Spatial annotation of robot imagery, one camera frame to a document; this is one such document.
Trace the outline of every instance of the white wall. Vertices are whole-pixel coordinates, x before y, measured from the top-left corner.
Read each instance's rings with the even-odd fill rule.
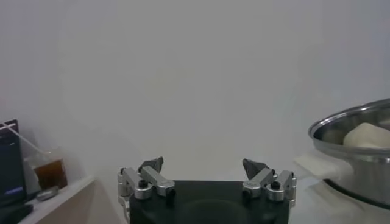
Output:
[[[1,1],[1,118],[61,147],[70,180],[97,176],[89,223],[119,223],[121,166],[161,155],[168,178],[196,180],[243,180],[242,158],[295,170],[312,122],[388,97],[388,8]]]

